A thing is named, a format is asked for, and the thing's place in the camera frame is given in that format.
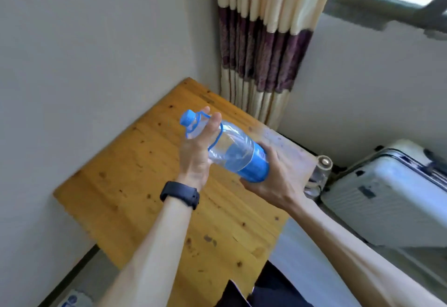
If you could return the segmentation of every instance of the black wristband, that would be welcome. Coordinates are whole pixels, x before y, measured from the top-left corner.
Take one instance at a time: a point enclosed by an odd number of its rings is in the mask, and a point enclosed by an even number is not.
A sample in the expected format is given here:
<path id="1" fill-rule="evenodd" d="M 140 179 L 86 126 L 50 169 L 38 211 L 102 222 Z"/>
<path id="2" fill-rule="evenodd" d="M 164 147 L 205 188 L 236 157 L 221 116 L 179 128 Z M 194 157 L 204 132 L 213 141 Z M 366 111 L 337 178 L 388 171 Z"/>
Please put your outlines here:
<path id="1" fill-rule="evenodd" d="M 164 202 L 168 195 L 182 200 L 187 206 L 192 207 L 193 209 L 197 208 L 198 200 L 200 199 L 200 195 L 196 188 L 174 181 L 166 182 L 161 191 L 160 200 Z"/>

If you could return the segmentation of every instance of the bottle label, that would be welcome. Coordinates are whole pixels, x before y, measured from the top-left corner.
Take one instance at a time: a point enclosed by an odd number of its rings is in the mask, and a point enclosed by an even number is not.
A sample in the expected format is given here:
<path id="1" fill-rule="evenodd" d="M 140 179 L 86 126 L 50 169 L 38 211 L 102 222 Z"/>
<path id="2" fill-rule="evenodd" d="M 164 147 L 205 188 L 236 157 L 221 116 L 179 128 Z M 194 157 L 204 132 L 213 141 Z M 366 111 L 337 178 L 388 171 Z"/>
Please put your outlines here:
<path id="1" fill-rule="evenodd" d="M 254 142 L 254 152 L 250 162 L 237 172 L 238 175 L 250 182 L 262 182 L 269 173 L 269 163 L 264 149 Z"/>

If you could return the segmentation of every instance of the wooden table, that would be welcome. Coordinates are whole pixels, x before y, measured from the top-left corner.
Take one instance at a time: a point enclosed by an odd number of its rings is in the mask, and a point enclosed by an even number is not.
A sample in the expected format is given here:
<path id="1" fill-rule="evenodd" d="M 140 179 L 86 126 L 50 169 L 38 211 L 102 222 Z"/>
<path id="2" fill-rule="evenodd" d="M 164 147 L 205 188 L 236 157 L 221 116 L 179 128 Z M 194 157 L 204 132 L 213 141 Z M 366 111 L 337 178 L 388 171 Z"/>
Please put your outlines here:
<path id="1" fill-rule="evenodd" d="M 282 149 L 307 182 L 316 158 L 219 95 L 186 79 L 56 189 L 54 195 L 123 268 L 162 207 L 178 171 L 182 113 L 209 105 L 254 140 Z M 168 306 L 213 306 L 229 279 L 247 296 L 288 215 L 246 191 L 238 176 L 211 166 L 193 212 Z"/>

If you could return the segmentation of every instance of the window frame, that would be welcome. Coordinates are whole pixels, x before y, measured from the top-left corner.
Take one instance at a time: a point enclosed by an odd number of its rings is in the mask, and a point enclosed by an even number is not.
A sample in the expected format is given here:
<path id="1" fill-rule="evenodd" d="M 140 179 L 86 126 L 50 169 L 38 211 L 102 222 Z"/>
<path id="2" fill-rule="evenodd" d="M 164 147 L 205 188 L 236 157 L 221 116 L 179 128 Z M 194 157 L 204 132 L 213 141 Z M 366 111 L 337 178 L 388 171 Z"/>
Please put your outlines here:
<path id="1" fill-rule="evenodd" d="M 418 5 L 401 0 L 328 0 L 324 13 L 376 30 L 399 21 L 411 26 L 447 33 L 447 0 Z"/>

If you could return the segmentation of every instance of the curtain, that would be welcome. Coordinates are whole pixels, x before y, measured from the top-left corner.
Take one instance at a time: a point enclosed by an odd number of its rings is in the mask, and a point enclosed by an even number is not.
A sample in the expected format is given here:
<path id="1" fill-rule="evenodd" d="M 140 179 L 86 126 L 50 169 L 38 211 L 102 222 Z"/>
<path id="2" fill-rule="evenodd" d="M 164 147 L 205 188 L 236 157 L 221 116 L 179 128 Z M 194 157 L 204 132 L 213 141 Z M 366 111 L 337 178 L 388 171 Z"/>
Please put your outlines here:
<path id="1" fill-rule="evenodd" d="M 277 129 L 327 0 L 218 0 L 221 96 Z"/>

